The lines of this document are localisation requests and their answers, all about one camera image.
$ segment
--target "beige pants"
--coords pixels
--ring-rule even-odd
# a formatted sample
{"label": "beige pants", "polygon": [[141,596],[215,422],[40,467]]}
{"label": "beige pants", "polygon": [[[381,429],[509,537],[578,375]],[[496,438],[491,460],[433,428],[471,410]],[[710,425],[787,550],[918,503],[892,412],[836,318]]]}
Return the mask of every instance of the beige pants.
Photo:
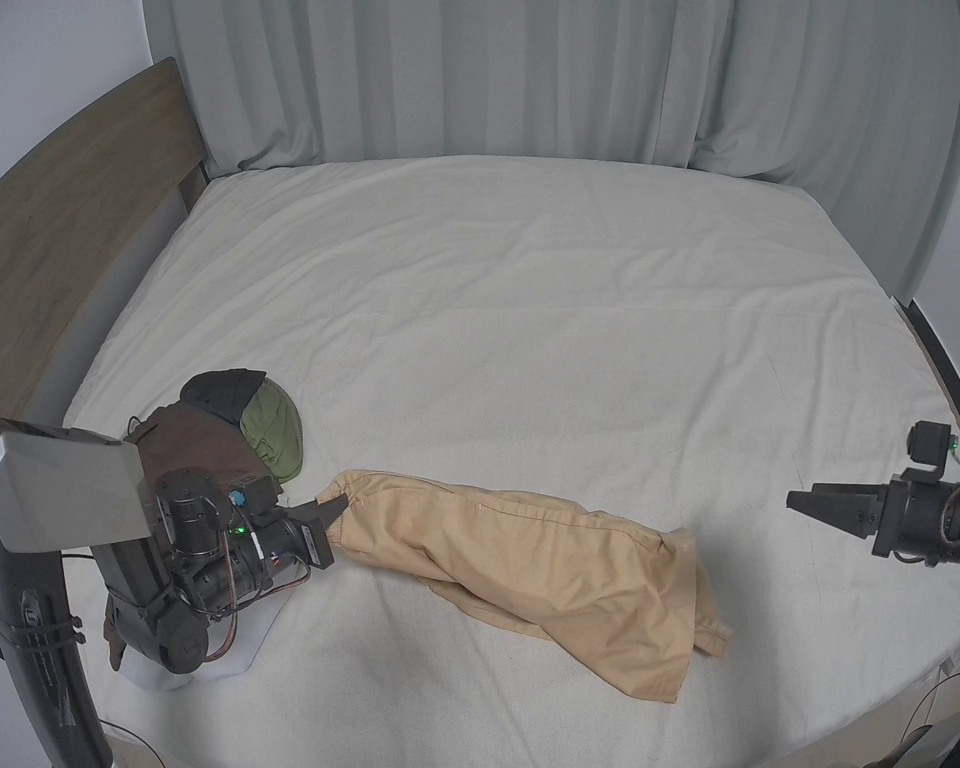
{"label": "beige pants", "polygon": [[411,573],[464,613],[552,639],[628,696],[675,702],[694,645],[722,656],[693,537],[536,493],[483,491],[383,472],[338,475],[327,534],[354,560]]}

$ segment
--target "wooden headboard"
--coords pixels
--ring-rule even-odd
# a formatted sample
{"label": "wooden headboard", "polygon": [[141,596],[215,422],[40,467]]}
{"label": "wooden headboard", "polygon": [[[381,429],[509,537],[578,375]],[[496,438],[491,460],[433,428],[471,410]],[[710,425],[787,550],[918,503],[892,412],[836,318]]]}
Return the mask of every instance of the wooden headboard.
{"label": "wooden headboard", "polygon": [[0,416],[24,418],[84,301],[160,204],[178,187],[187,210],[196,202],[204,157],[176,62],[166,59],[0,179]]}

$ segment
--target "gray curtain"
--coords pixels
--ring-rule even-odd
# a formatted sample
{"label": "gray curtain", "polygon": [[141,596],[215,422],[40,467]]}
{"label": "gray curtain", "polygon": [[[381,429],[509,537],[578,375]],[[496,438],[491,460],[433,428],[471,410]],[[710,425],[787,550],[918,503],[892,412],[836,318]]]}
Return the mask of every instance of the gray curtain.
{"label": "gray curtain", "polygon": [[957,0],[144,0],[208,170],[592,157],[800,186],[917,286],[960,174]]}

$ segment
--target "mattress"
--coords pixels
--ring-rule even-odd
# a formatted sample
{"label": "mattress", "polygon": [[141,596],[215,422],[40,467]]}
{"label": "mattress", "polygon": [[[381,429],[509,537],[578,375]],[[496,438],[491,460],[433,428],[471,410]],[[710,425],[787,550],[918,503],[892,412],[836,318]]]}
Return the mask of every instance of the mattress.
{"label": "mattress", "polygon": [[[872,557],[784,508],[813,482],[885,482],[914,421],[952,421],[895,307],[799,190],[506,157],[216,180],[67,423],[121,435],[234,367],[300,407],[291,503],[371,468],[685,527],[737,634],[722,660],[694,654],[675,705],[641,702],[553,643],[340,558],[242,676],[149,693],[104,642],[83,648],[101,715],[197,768],[743,766],[850,722],[960,641],[960,568]],[[99,575],[67,568],[96,626]]]}

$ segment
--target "brown fabric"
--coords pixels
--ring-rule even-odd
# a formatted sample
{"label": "brown fabric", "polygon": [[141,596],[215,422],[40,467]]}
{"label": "brown fabric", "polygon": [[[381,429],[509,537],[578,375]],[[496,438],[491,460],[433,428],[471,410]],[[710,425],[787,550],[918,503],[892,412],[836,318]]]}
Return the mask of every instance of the brown fabric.
{"label": "brown fabric", "polygon": [[[273,476],[239,428],[183,402],[157,408],[125,440],[136,445],[151,489],[160,475],[187,467],[200,467],[212,473],[225,492],[243,488],[260,477]],[[276,480],[274,485],[279,492],[281,488]],[[159,519],[153,521],[152,530],[160,551],[169,550],[170,541]],[[117,671],[127,644],[113,624],[111,597],[107,598],[104,639],[110,646],[110,666]]]}
{"label": "brown fabric", "polygon": [[318,501],[341,493],[331,544],[413,574],[467,615],[555,640],[629,696],[674,702],[694,645],[726,651],[732,632],[684,530],[381,472],[344,472]]}

